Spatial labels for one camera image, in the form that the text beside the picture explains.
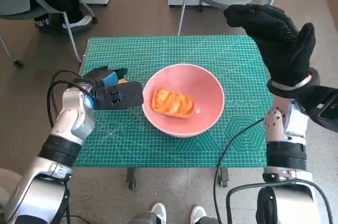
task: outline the person's leg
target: person's leg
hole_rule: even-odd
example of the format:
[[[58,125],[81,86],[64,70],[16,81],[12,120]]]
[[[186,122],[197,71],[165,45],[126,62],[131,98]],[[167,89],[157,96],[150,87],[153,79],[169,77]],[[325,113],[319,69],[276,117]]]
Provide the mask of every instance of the person's leg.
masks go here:
[[[161,203],[156,203],[150,212],[136,215],[129,224],[166,224],[167,214]]]
[[[190,224],[218,224],[217,219],[206,216],[205,209],[195,206],[190,215]]]
[[[34,9],[35,7],[40,6],[35,0],[30,0],[31,3],[31,9]],[[50,30],[50,20],[48,14],[41,15],[39,17],[34,18],[35,20],[35,26],[44,32],[47,32]]]
[[[83,15],[80,11],[80,3],[78,0],[71,0],[72,3],[72,9],[67,11],[67,17],[68,21],[70,23],[70,27],[73,30],[79,29],[82,30],[82,28],[87,28],[89,25],[91,25],[92,17],[91,15]],[[66,25],[64,23],[63,18],[61,17],[61,23],[62,27],[66,29]]]

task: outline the black cable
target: black cable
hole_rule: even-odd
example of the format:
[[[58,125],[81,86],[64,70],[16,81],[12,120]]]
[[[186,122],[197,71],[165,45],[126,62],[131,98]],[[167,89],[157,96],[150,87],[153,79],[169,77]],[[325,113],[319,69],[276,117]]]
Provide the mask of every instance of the black cable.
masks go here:
[[[69,73],[72,73],[73,75],[75,75],[75,76],[81,78],[81,75],[79,75],[79,74],[77,74],[76,72],[73,72],[73,71],[71,71],[71,70],[59,70],[59,71],[57,71],[57,72],[53,75],[52,80],[51,80],[51,84],[54,82],[54,80],[56,79],[56,77],[57,77],[59,74],[63,73],[63,72],[69,72]],[[55,103],[55,97],[54,97],[54,92],[53,92],[53,90],[52,90],[52,92],[51,92],[51,98],[52,98],[52,103],[53,103],[54,113],[55,113],[55,116],[57,117],[58,114],[59,114],[59,112],[58,112],[58,109],[57,109],[57,104]]]
[[[64,184],[65,190],[68,190],[67,182],[64,182],[63,184]],[[71,224],[70,223],[71,221],[70,221],[69,201],[68,201],[68,206],[65,209],[65,215],[66,215],[66,218],[67,218],[67,224]]]
[[[306,180],[302,180],[302,179],[292,179],[292,180],[286,180],[286,181],[281,181],[281,182],[273,182],[273,183],[252,183],[252,184],[246,184],[246,185],[241,185],[238,187],[235,187],[233,189],[231,189],[226,197],[226,207],[227,207],[227,217],[228,217],[228,224],[232,224],[232,218],[231,218],[231,208],[230,208],[230,197],[232,194],[234,194],[235,192],[241,191],[241,190],[245,190],[245,189],[251,189],[251,188],[257,188],[257,187],[266,187],[266,186],[282,186],[282,185],[287,185],[287,184],[291,184],[291,183],[306,183],[310,186],[313,186],[314,188],[316,188],[316,190],[320,193],[320,195],[322,196],[324,202],[325,202],[325,206],[327,209],[327,216],[328,216],[328,222],[330,224],[333,224],[333,218],[332,218],[332,212],[331,212],[331,208],[330,208],[330,204],[328,202],[327,197],[325,196],[324,192],[322,191],[322,189],[315,183],[310,182],[310,181],[306,181]]]
[[[224,152],[218,162],[218,165],[217,165],[217,168],[216,168],[216,173],[215,173],[215,177],[214,177],[214,180],[213,180],[213,202],[215,204],[215,209],[216,209],[216,215],[217,215],[217,219],[218,219],[218,223],[219,224],[222,224],[222,221],[221,221],[221,216],[220,216],[220,212],[218,210],[218,204],[217,204],[217,199],[216,199],[216,181],[217,181],[217,174],[218,174],[218,170],[220,169],[220,166],[222,164],[222,161],[224,159],[224,156],[227,152],[227,150],[229,149],[231,143],[239,136],[241,135],[242,133],[244,133],[245,131],[247,131],[248,129],[254,127],[255,125],[259,124],[260,122],[262,122],[264,120],[264,118],[261,118],[260,120],[257,120],[256,122],[254,122],[253,124],[249,125],[248,127],[244,128],[243,130],[241,130],[238,134],[236,134],[230,141],[229,143],[227,144],[226,148],[224,149]]]
[[[66,81],[66,80],[58,80],[55,81],[53,83],[50,84],[48,91],[47,91],[47,113],[48,113],[48,119],[49,119],[49,123],[51,125],[51,127],[54,126],[54,122],[53,122],[53,117],[52,117],[52,112],[51,112],[51,91],[53,90],[53,88],[57,85],[57,84],[68,84],[71,85],[72,87],[75,87],[77,89],[80,89],[83,93],[85,93],[86,95],[90,96],[91,98],[95,99],[95,96],[93,96],[90,92],[86,91],[83,87],[80,87],[78,85],[76,85],[73,82],[70,81]]]

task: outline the black glove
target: black glove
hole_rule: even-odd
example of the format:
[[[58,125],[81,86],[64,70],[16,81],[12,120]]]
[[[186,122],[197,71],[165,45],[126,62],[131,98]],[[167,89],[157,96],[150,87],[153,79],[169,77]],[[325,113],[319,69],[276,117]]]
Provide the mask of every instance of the black glove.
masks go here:
[[[299,32],[285,12],[268,5],[231,5],[224,11],[231,27],[243,27],[257,44],[271,79],[294,86],[308,75],[316,44],[312,23]]]

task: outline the green cutting mat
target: green cutting mat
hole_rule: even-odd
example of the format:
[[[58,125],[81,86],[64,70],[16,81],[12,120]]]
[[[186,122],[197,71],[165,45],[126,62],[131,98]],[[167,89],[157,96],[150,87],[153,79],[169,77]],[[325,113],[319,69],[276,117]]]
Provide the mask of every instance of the green cutting mat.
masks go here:
[[[181,139],[153,127],[141,107],[96,111],[95,130],[76,166],[215,167],[227,142],[270,108],[267,71],[253,40],[242,35],[92,38],[81,73],[104,65],[126,67],[126,79],[144,86],[159,69],[176,63],[204,67],[221,82],[226,106],[219,121],[202,135]],[[261,124],[232,144],[222,164],[265,166],[265,151]]]

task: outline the toasted bread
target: toasted bread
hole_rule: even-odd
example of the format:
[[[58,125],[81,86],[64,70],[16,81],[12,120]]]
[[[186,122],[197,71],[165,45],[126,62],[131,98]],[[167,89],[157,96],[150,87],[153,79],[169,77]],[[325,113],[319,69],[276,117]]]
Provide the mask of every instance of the toasted bread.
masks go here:
[[[188,118],[194,111],[194,101],[190,96],[156,89],[152,100],[154,112],[171,117]]]

